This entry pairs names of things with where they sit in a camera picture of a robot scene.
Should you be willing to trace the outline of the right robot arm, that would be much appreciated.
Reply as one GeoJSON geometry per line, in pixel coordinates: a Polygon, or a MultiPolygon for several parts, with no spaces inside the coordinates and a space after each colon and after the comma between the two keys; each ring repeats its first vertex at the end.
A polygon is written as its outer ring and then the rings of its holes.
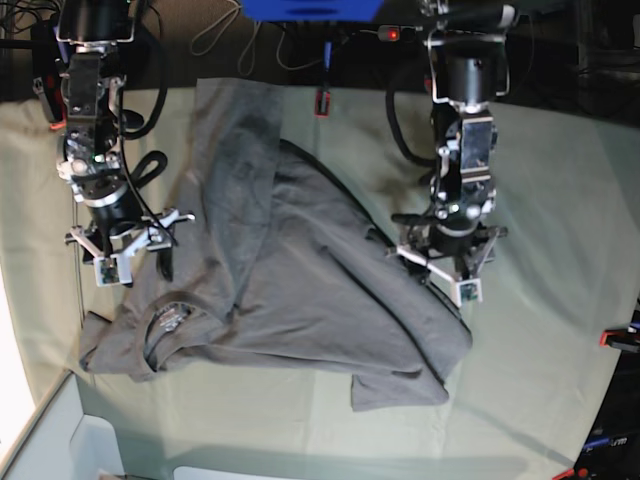
{"type": "Polygon", "coordinates": [[[150,151],[135,167],[125,157],[126,142],[153,130],[168,93],[162,73],[149,116],[124,106],[122,46],[140,39],[167,66],[158,39],[141,23],[143,8],[141,1],[66,1],[56,32],[57,41],[72,49],[61,81],[66,121],[56,168],[91,218],[86,227],[72,226],[64,240],[81,247],[100,287],[132,286],[132,261],[141,251],[155,254],[160,276],[172,280],[175,227],[195,219],[176,208],[155,213],[141,195],[167,168],[165,153],[150,151]]]}

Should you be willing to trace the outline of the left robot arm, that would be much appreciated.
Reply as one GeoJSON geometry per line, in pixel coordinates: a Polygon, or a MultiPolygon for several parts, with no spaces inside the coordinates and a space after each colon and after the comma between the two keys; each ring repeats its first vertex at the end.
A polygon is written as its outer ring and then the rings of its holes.
{"type": "Polygon", "coordinates": [[[489,106],[510,90],[506,40],[519,11],[507,1],[422,1],[419,8],[413,26],[424,52],[390,83],[385,107],[402,155],[428,170],[420,183],[429,203],[422,213],[393,215],[402,234],[392,252],[416,265],[423,282],[447,282],[462,306],[481,300],[480,272],[507,234],[484,223],[497,196],[490,157],[498,132],[489,106]],[[430,83],[432,158],[409,148],[396,113],[399,83],[415,71],[430,83]]]}

